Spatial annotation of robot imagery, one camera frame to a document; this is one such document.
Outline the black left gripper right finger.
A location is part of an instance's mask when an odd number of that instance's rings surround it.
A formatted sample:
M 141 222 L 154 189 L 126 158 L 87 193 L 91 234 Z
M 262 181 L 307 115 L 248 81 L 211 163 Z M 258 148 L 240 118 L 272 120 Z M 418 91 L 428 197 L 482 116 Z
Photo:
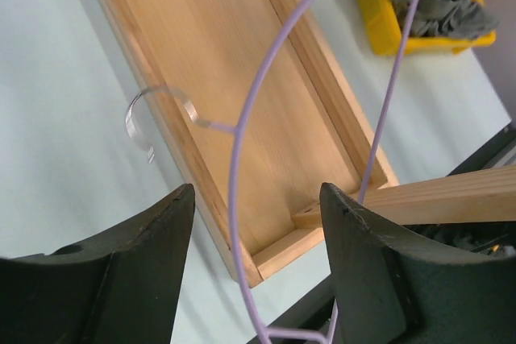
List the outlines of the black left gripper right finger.
M 514 258 L 426 238 L 331 183 L 319 200 L 343 342 L 514 342 Z

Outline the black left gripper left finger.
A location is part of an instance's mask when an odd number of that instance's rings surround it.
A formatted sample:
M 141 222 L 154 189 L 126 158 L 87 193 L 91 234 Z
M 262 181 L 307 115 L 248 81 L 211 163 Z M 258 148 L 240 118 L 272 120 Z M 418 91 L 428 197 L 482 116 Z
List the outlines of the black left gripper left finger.
M 183 184 L 92 237 L 1 262 L 4 343 L 167 343 L 191 231 Z

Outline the grey shorts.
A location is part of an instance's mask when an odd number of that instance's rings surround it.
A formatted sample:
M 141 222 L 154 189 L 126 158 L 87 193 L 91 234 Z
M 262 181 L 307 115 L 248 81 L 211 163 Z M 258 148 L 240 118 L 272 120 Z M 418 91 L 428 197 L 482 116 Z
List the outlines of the grey shorts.
M 405 24 L 411 0 L 390 0 L 397 20 Z M 474 0 L 419 0 L 412 37 L 475 40 L 495 30 L 500 19 Z

